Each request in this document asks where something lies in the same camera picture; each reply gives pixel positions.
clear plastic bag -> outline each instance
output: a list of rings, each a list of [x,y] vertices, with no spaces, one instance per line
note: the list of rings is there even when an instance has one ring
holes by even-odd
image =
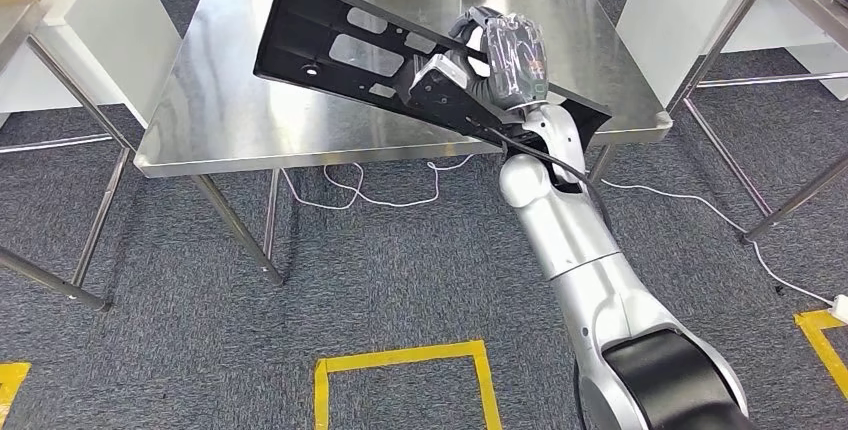
[[[548,94],[547,60],[541,27],[523,15],[486,21],[482,50],[489,55],[489,90],[495,104],[510,109]]]

yellow tape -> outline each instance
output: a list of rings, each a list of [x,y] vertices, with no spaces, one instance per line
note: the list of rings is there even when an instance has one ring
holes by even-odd
[[[0,363],[0,427],[12,409],[12,401],[26,378],[29,367],[30,364],[26,362]]]
[[[486,347],[482,340],[319,359],[315,365],[315,430],[327,430],[329,428],[330,373],[457,357],[472,357],[474,359],[474,370],[477,372],[477,380],[480,383],[480,397],[483,402],[483,418],[486,421],[486,428],[488,430],[502,430],[498,403],[495,399],[495,388],[492,384],[492,372],[489,369]]]
[[[836,386],[842,391],[842,395],[848,400],[848,369],[839,358],[839,354],[824,336],[822,330],[844,326],[840,320],[834,318],[827,310],[799,313],[795,315],[795,323],[801,327],[801,331],[810,341],[813,350],[824,363],[825,368],[833,377]]]

electrical cord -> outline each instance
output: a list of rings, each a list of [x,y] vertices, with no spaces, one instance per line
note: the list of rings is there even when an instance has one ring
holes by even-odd
[[[436,200],[438,200],[439,195],[440,195],[439,172],[456,170],[457,168],[460,168],[463,165],[465,165],[466,163],[468,163],[468,161],[471,160],[471,157],[473,157],[473,156],[474,156],[473,154],[468,155],[467,157],[465,157],[465,159],[463,161],[461,161],[460,163],[458,163],[456,165],[452,165],[450,167],[437,167],[435,163],[427,162],[427,167],[432,169],[433,172],[435,173],[435,179],[434,179],[435,194],[430,198],[427,198],[427,199],[424,199],[424,200],[419,200],[419,201],[416,201],[416,202],[409,202],[409,203],[382,202],[382,201],[379,201],[379,200],[374,200],[373,198],[370,198],[370,197],[366,196],[364,193],[362,193],[362,182],[363,182],[363,180],[365,180],[365,170],[358,163],[352,164],[354,167],[356,167],[359,170],[359,182],[356,184],[356,187],[352,187],[350,185],[345,185],[343,183],[339,183],[336,180],[334,180],[332,177],[330,177],[330,174],[327,172],[327,167],[329,167],[329,165],[324,165],[324,178],[326,178],[330,183],[332,183],[333,185],[335,185],[339,188],[343,188],[345,190],[352,190],[353,191],[353,198],[350,200],[350,202],[348,202],[347,204],[345,204],[341,207],[332,206],[332,205],[324,205],[324,204],[321,204],[321,203],[315,203],[315,202],[310,202],[310,201],[304,200],[303,198],[300,197],[300,195],[297,194],[297,191],[294,189],[294,185],[292,184],[292,181],[289,178],[289,174],[286,172],[286,170],[284,168],[281,169],[281,170],[283,172],[283,176],[286,179],[286,183],[289,186],[289,190],[291,190],[291,192],[292,192],[292,196],[294,196],[295,200],[297,200],[298,202],[300,202],[304,205],[309,205],[311,207],[323,208],[325,210],[347,210],[347,209],[349,209],[350,207],[353,206],[353,204],[356,202],[357,198],[362,198],[366,202],[372,203],[374,205],[381,205],[381,206],[392,207],[392,208],[406,208],[406,207],[413,207],[415,205],[422,205],[422,204],[425,204],[425,203],[431,203],[431,202],[435,202]]]
[[[528,155],[532,155],[532,156],[538,158],[539,160],[544,160],[546,162],[557,165],[557,166],[561,167],[563,170],[565,170],[566,172],[574,175],[574,177],[577,178],[577,180],[580,180],[580,182],[582,182],[586,186],[586,189],[589,191],[589,194],[592,196],[592,200],[594,200],[595,204],[598,206],[598,209],[601,211],[601,216],[604,219],[604,223],[606,224],[607,228],[609,228],[609,230],[612,231],[612,220],[610,219],[609,211],[607,211],[607,206],[604,204],[604,201],[601,198],[601,194],[598,192],[598,189],[597,189],[597,187],[595,187],[595,184],[592,183],[592,181],[589,180],[589,178],[583,172],[580,172],[579,170],[572,167],[571,165],[569,165],[569,164],[563,162],[562,160],[560,160],[556,157],[553,157],[553,156],[551,156],[551,155],[549,155],[545,152],[542,152],[540,150],[536,150],[535,148],[532,148],[532,147],[528,147],[527,145],[524,145],[523,143],[516,142],[515,140],[507,137],[503,133],[495,130],[494,128],[486,128],[486,130],[494,133],[505,144],[510,145],[512,147],[515,147],[515,148],[521,150],[522,152],[524,152]]]
[[[709,207],[710,210],[713,211],[713,213],[715,213],[716,215],[721,217],[725,222],[730,224],[730,226],[732,226],[736,230],[739,230],[742,233],[748,233],[744,228],[742,228],[741,225],[739,225],[736,222],[734,222],[733,220],[727,218],[727,216],[725,216],[723,213],[721,213],[710,202],[704,200],[703,198],[701,198],[697,195],[678,195],[678,194],[675,194],[675,193],[663,192],[663,191],[660,191],[660,190],[657,190],[655,188],[651,188],[651,187],[648,187],[648,186],[645,186],[645,185],[618,185],[618,184],[615,184],[615,183],[610,183],[607,180],[601,180],[601,181],[604,182],[605,184],[609,185],[610,187],[618,188],[618,189],[622,189],[622,190],[641,189],[641,190],[647,190],[649,192],[656,193],[657,195],[662,195],[662,196],[665,196],[665,197],[681,198],[681,199],[688,199],[688,200],[697,200],[697,201],[705,204],[707,207]],[[791,288],[792,290],[795,290],[796,292],[800,292],[800,293],[803,293],[804,295],[815,298],[816,300],[819,300],[819,301],[821,301],[821,302],[823,302],[823,303],[825,303],[825,304],[827,304],[831,307],[834,306],[833,300],[828,300],[828,299],[822,297],[821,295],[815,294],[815,293],[813,293],[809,290],[805,290],[805,289],[803,289],[803,288],[801,288],[797,285],[793,285],[793,284],[787,282],[786,280],[775,275],[775,273],[771,270],[771,268],[769,268],[769,266],[766,265],[765,260],[763,260],[763,256],[760,253],[760,246],[757,245],[757,242],[751,242],[751,243],[753,243],[753,245],[754,245],[754,253],[757,254],[757,260],[760,261],[760,265],[762,265],[762,267],[766,270],[766,273],[768,273],[771,278],[777,280],[783,286]]]

stainless steel table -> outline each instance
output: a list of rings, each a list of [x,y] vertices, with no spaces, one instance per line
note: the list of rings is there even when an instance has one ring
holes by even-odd
[[[0,73],[6,69],[9,61],[21,46],[27,45],[50,72],[68,89],[71,95],[80,102],[83,108],[103,127],[106,133],[0,147],[0,156],[9,153],[96,143],[105,140],[115,140],[120,145],[121,150],[70,282],[44,270],[2,245],[0,245],[0,265],[31,278],[71,299],[79,300],[89,307],[105,310],[109,306],[108,302],[83,290],[82,286],[124,166],[129,160],[130,153],[134,152],[135,149],[112,122],[106,118],[100,108],[93,103],[93,100],[87,96],[85,90],[75,78],[62,68],[49,50],[35,37],[34,31],[43,16],[44,13],[41,7],[32,0],[0,0]]]
[[[597,0],[366,0],[446,34],[469,6],[540,22],[551,80],[609,106],[593,139],[606,145],[663,138],[671,120]],[[272,280],[269,260],[279,170],[260,248],[208,173],[498,152],[476,139],[252,74],[271,0],[200,0],[162,100],[135,158],[148,177],[191,175]]]
[[[834,162],[830,167],[816,176],[812,181],[805,185],[794,196],[784,202],[777,210],[772,210],[763,196],[759,193],[754,183],[745,174],[744,170],[736,162],[733,155],[724,146],[724,143],[716,134],[715,130],[710,126],[706,119],[698,111],[698,108],[692,102],[692,93],[697,88],[715,88],[715,87],[732,87],[740,85],[763,85],[783,82],[798,82],[805,80],[830,80],[837,78],[848,78],[848,71],[831,72],[821,74],[803,74],[803,75],[781,75],[776,77],[753,77],[753,78],[737,78],[732,80],[714,80],[704,81],[704,77],[710,68],[712,68],[716,59],[725,44],[730,40],[733,32],[742,23],[742,20],[747,15],[748,11],[753,6],[756,0],[741,0],[731,15],[728,22],[718,35],[713,46],[707,52],[706,57],[692,74],[692,77],[686,83],[683,92],[678,97],[678,100],[672,105],[670,112],[673,113],[679,108],[686,108],[689,113],[695,118],[695,121],[710,139],[710,142],[716,148],[725,161],[727,166],[733,172],[734,176],[745,187],[745,190],[751,196],[757,208],[763,213],[764,219],[752,230],[748,231],[744,238],[748,241],[761,235],[763,232],[771,228],[784,217],[795,211],[804,202],[812,198],[816,193],[822,190],[825,185],[834,179],[844,175],[848,171],[848,154],[843,155],[840,159]],[[834,3],[833,0],[788,0],[798,10],[801,11],[807,18],[828,34],[842,48],[848,50],[848,10]]]

black mounting plate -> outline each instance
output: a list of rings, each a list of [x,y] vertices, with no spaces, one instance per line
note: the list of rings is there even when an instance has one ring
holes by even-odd
[[[357,8],[386,22],[385,28],[373,33],[348,21],[350,11]],[[410,33],[435,45],[429,52],[406,44]],[[403,59],[391,75],[375,73],[344,63],[330,56],[336,38],[347,35],[356,40],[387,50]],[[274,0],[256,55],[256,76],[320,90],[378,108],[406,115],[463,135],[500,145],[485,127],[521,137],[521,121],[511,113],[480,101],[467,91],[441,79],[437,72],[433,93],[438,98],[425,102],[409,95],[410,72],[436,54],[452,50],[486,63],[484,53],[467,47],[427,28],[405,20],[364,0]],[[375,84],[392,89],[374,93]],[[552,93],[566,98],[563,103],[578,123],[584,149],[592,134],[609,118],[605,106],[549,84]]]

